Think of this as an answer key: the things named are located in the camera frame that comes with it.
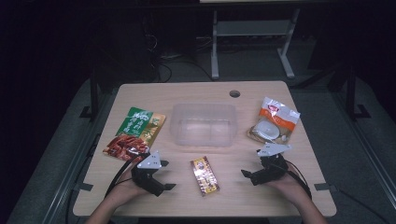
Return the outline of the white metal stand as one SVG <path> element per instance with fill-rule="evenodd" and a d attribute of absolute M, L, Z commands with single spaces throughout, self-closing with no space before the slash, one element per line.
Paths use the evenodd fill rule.
<path fill-rule="evenodd" d="M 295 78 L 287 53 L 299 18 L 300 9 L 293 10 L 289 20 L 275 21 L 220 21 L 218 12 L 213 12 L 211 78 L 219 79 L 218 38 L 225 36 L 270 36 L 285 37 L 285 42 L 277 50 L 287 78 Z"/>

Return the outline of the green and red snack packet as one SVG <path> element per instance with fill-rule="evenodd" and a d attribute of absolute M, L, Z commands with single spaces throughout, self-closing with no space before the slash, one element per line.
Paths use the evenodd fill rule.
<path fill-rule="evenodd" d="M 165 120 L 166 116 L 163 114 L 131 107 L 103 153 L 123 161 L 149 153 Z"/>

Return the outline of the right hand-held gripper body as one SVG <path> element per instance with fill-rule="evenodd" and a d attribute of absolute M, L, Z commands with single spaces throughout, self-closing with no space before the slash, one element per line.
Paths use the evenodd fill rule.
<path fill-rule="evenodd" d="M 257 151 L 261 159 L 262 169 L 250 175 L 254 186 L 264 184 L 282 177 L 288 170 L 283 153 L 291 149 L 291 145 L 266 143 Z"/>

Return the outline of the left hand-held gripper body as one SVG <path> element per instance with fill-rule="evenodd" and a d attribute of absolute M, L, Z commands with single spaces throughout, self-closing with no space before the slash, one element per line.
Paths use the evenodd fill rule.
<path fill-rule="evenodd" d="M 160 196 L 164 192 L 164 185 L 157 181 L 153 175 L 162 168 L 159 152 L 148 154 L 131 171 L 135 184 L 145 191 Z"/>

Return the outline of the orange and white clear packet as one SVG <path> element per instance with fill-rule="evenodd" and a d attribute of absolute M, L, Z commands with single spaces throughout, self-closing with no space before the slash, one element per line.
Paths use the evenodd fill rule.
<path fill-rule="evenodd" d="M 262 143 L 286 145 L 301 114 L 288 106 L 265 97 L 257 122 L 247 131 L 247 136 Z"/>

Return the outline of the black metal stand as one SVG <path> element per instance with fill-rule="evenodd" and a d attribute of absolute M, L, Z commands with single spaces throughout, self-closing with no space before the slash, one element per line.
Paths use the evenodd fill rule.
<path fill-rule="evenodd" d="M 356 96 L 356 75 L 352 65 L 347 69 L 346 75 L 346 113 L 353 120 L 369 119 L 371 115 L 364 105 L 357 105 Z"/>
<path fill-rule="evenodd" d="M 98 84 L 94 68 L 90 72 L 90 99 L 91 105 L 84 106 L 79 116 L 84 119 L 95 120 L 99 110 L 99 101 Z"/>

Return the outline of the yellow and brown snack bar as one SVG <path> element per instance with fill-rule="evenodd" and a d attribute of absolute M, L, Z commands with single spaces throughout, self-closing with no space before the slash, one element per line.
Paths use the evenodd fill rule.
<path fill-rule="evenodd" d="M 191 168 L 203 197 L 219 190 L 218 180 L 206 156 L 191 161 Z"/>

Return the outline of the person's right hand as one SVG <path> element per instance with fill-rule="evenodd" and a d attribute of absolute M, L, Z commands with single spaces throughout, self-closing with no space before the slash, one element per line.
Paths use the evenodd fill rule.
<path fill-rule="evenodd" d="M 290 203 L 297 206 L 304 200 L 306 193 L 292 175 L 295 175 L 295 170 L 289 168 L 278 180 L 270 181 L 266 186 L 278 190 Z"/>

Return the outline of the person's left hand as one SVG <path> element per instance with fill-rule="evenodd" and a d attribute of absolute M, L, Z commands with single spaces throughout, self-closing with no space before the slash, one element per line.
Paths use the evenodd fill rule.
<path fill-rule="evenodd" d="M 148 192 L 138 187 L 132 180 L 131 168 L 128 168 L 117 182 L 116 186 L 111 190 L 110 197 L 120 204 L 127 203 L 132 199 L 148 194 Z"/>

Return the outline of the clear plastic container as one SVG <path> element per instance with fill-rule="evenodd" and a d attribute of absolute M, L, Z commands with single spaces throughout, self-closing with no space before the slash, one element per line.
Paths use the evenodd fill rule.
<path fill-rule="evenodd" d="M 170 132 L 175 143 L 192 147 L 229 147 L 237 133 L 234 105 L 174 105 Z"/>

